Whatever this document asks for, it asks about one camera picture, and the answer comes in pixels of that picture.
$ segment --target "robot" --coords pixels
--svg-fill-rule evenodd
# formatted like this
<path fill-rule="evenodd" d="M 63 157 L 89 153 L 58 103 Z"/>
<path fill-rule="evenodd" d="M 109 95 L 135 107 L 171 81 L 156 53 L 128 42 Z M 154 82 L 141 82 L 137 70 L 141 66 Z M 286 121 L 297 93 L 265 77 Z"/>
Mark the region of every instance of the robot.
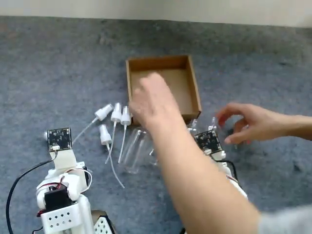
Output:
<path fill-rule="evenodd" d="M 94 224 L 88 198 L 92 175 L 84 162 L 77 162 L 71 129 L 47 131 L 48 150 L 55 168 L 37 186 L 38 217 L 45 234 L 115 234 L 108 216 Z"/>

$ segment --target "human arm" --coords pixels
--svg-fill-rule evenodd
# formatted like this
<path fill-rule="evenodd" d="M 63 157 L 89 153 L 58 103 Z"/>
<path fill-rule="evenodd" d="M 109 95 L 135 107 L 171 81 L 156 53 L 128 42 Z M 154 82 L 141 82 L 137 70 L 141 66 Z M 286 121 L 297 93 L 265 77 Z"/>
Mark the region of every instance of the human arm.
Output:
<path fill-rule="evenodd" d="M 226 143 L 286 136 L 312 140 L 312 117 L 280 114 L 252 104 L 229 103 L 216 114 L 219 125 L 223 126 L 233 115 L 242 118 L 234 124 L 234 133 L 225 139 Z"/>
<path fill-rule="evenodd" d="M 130 109 L 151 133 L 162 175 L 189 234 L 256 234 L 258 210 L 196 145 L 165 81 L 140 81 Z"/>
<path fill-rule="evenodd" d="M 312 140 L 312 117 L 299 115 L 290 116 L 286 136 Z"/>

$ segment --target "finger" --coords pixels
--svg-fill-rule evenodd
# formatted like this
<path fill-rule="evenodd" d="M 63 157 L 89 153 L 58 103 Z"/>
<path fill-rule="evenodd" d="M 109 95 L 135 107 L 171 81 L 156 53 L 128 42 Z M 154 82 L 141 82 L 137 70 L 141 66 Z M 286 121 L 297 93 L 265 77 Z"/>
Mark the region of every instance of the finger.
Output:
<path fill-rule="evenodd" d="M 216 113 L 219 125 L 223 125 L 233 115 L 241 115 L 243 113 L 244 104 L 231 102 Z"/>
<path fill-rule="evenodd" d="M 245 118 L 240 119 L 234 124 L 234 127 L 233 127 L 234 133 L 241 132 L 242 129 L 247 125 L 248 125 L 248 122 L 246 121 Z"/>
<path fill-rule="evenodd" d="M 234 133 L 227 138 L 225 138 L 224 142 L 227 144 L 240 144 L 243 141 L 250 139 L 251 130 L 248 128 L 238 133 Z"/>

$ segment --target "cardboard box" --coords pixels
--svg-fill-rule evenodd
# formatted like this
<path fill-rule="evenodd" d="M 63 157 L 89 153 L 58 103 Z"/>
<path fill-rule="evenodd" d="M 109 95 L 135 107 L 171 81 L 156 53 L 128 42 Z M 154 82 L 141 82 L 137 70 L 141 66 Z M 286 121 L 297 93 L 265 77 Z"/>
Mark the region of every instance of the cardboard box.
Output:
<path fill-rule="evenodd" d="M 132 92 L 137 87 L 139 79 L 157 72 L 164 77 L 175 96 L 185 122 L 188 123 L 198 118 L 201 105 L 190 56 L 131 58 L 126 61 L 126 65 L 129 100 L 132 98 Z M 138 124 L 138 122 L 133 119 L 133 124 Z"/>

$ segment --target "gray carpet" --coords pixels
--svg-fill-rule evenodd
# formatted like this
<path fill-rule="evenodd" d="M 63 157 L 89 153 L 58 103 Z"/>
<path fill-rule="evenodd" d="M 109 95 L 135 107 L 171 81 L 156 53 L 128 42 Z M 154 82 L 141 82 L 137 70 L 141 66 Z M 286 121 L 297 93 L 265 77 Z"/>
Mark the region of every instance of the gray carpet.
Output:
<path fill-rule="evenodd" d="M 76 136 L 103 105 L 127 103 L 128 57 L 191 54 L 203 113 L 200 125 L 228 101 L 259 104 L 288 114 L 312 116 L 312 30 L 225 24 L 99 19 L 0 18 L 0 226 L 19 173 L 48 159 L 46 129 L 71 127 Z M 112 124 L 106 121 L 112 130 Z M 116 159 L 121 145 L 118 127 Z M 250 200 L 263 211 L 312 202 L 311 143 L 281 138 L 234 150 Z M 92 208 L 105 210 L 118 233 L 178 233 L 181 222 L 157 168 L 139 175 L 117 172 L 115 181 L 91 128 L 74 146 L 93 171 L 86 193 Z M 16 234 L 41 226 L 35 188 L 52 165 L 27 175 L 13 195 Z"/>

